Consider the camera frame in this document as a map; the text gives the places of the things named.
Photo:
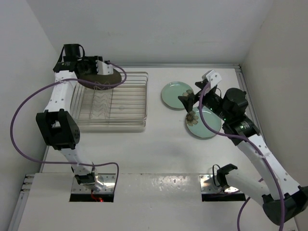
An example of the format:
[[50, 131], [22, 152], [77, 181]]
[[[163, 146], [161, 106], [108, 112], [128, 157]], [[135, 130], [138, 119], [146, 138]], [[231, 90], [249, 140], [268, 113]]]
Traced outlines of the brown ceramic plate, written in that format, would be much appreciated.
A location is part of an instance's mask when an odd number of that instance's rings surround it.
[[[114, 85], [118, 84], [122, 81], [122, 76], [121, 74], [114, 69], [114, 72], [110, 75], [94, 75], [94, 74], [83, 74], [80, 75], [79, 79], [93, 82], [93, 83], [98, 83], [102, 85]], [[114, 87], [98, 87], [98, 86], [93, 86], [90, 85], [89, 83], [81, 83], [82, 86], [88, 89], [92, 90], [108, 90], [112, 89]]]

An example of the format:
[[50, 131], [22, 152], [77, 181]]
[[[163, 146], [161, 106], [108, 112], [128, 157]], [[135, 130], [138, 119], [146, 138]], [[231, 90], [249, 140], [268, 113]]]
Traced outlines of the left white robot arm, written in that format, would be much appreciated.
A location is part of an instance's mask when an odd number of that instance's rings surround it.
[[78, 64], [85, 52], [79, 44], [65, 44], [53, 68], [55, 86], [50, 101], [36, 122], [45, 143], [59, 151], [71, 165], [77, 183], [91, 192], [105, 188], [94, 164], [79, 148], [80, 130], [70, 114], [71, 100], [78, 79]]

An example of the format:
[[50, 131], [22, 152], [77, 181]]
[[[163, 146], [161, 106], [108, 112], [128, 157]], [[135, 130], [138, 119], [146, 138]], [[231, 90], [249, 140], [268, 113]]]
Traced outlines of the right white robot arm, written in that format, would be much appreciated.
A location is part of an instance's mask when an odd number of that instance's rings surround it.
[[235, 187], [256, 201], [270, 221], [282, 230], [286, 221], [303, 212], [308, 206], [308, 188], [300, 186], [275, 158], [265, 144], [259, 128], [245, 114], [248, 107], [246, 92], [230, 88], [224, 97], [216, 94], [207, 80], [196, 82], [200, 91], [196, 94], [181, 95], [190, 118], [194, 118], [193, 106], [208, 108], [223, 121], [223, 133], [244, 153], [263, 179], [260, 183], [249, 179], [233, 164], [217, 170], [215, 181], [219, 187]]

